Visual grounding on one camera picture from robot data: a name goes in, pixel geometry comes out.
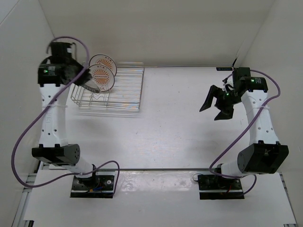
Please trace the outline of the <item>green rimmed white plate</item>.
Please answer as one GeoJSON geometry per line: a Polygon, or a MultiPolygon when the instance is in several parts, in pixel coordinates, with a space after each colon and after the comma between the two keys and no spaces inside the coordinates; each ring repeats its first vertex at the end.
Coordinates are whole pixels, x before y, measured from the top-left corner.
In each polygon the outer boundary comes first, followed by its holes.
{"type": "Polygon", "coordinates": [[[97,85],[97,83],[94,81],[93,77],[91,77],[91,85],[93,86],[93,88],[92,89],[86,89],[86,90],[88,90],[92,93],[99,94],[100,93],[100,88],[97,85]]]}

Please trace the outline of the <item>orange sunburst plate front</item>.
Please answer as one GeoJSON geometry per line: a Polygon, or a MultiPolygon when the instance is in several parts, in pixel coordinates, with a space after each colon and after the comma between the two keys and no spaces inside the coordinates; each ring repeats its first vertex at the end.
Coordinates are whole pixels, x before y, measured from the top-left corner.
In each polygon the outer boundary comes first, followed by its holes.
{"type": "Polygon", "coordinates": [[[114,87],[115,76],[109,67],[102,64],[93,64],[88,69],[100,92],[108,92],[114,87]]]}

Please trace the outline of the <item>orange sunburst plate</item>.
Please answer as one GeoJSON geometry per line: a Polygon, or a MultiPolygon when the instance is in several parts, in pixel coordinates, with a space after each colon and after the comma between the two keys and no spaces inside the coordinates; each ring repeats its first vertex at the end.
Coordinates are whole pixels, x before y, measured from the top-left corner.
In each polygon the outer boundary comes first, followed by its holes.
{"type": "Polygon", "coordinates": [[[109,67],[102,64],[93,64],[88,69],[100,92],[108,92],[114,87],[115,76],[109,67]]]}
{"type": "Polygon", "coordinates": [[[117,73],[117,65],[116,65],[115,61],[106,54],[93,55],[91,57],[91,59],[89,60],[89,65],[91,66],[94,64],[101,64],[101,65],[107,66],[112,71],[114,76],[117,73]]]}

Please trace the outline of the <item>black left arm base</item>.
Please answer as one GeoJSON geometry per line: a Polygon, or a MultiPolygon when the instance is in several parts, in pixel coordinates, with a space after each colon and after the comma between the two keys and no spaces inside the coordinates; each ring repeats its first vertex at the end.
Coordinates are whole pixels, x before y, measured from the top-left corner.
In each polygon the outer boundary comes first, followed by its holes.
{"type": "Polygon", "coordinates": [[[96,172],[90,178],[74,177],[71,185],[71,198],[111,199],[116,191],[115,172],[96,172]]]}

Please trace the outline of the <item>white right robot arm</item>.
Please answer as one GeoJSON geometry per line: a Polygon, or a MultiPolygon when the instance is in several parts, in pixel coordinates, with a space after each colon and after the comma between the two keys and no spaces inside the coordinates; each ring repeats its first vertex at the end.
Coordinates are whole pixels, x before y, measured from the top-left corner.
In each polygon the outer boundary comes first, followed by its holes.
{"type": "Polygon", "coordinates": [[[215,85],[200,111],[211,107],[220,110],[216,120],[229,120],[233,117],[234,105],[244,105],[248,119],[247,128],[232,142],[215,161],[209,171],[214,174],[213,185],[218,189],[225,188],[230,178],[242,178],[253,174],[274,174],[289,154],[287,145],[282,145],[277,137],[270,117],[268,103],[278,96],[268,97],[268,86],[264,77],[241,77],[235,79],[232,90],[224,90],[215,85]],[[214,165],[245,135],[250,134],[249,145],[243,149],[235,161],[214,165]]]}

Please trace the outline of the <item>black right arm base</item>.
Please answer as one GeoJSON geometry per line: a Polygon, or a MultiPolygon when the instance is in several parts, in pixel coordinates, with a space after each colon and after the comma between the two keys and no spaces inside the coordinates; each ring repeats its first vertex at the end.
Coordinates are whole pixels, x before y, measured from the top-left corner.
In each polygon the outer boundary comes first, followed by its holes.
{"type": "Polygon", "coordinates": [[[198,183],[200,200],[244,199],[244,191],[239,179],[223,178],[217,175],[194,174],[192,180],[198,183]]]}

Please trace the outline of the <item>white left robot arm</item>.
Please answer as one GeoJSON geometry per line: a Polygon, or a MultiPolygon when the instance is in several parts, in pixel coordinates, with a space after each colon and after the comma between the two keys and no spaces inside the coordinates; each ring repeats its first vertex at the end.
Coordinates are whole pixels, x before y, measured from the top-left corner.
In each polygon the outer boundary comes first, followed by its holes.
{"type": "Polygon", "coordinates": [[[87,84],[89,70],[84,69],[71,54],[53,54],[44,59],[38,68],[38,84],[42,96],[42,128],[38,146],[32,148],[36,159],[67,169],[83,178],[88,189],[95,189],[99,177],[92,173],[94,165],[80,156],[78,144],[70,144],[66,132],[66,102],[69,86],[77,81],[87,84]]]}

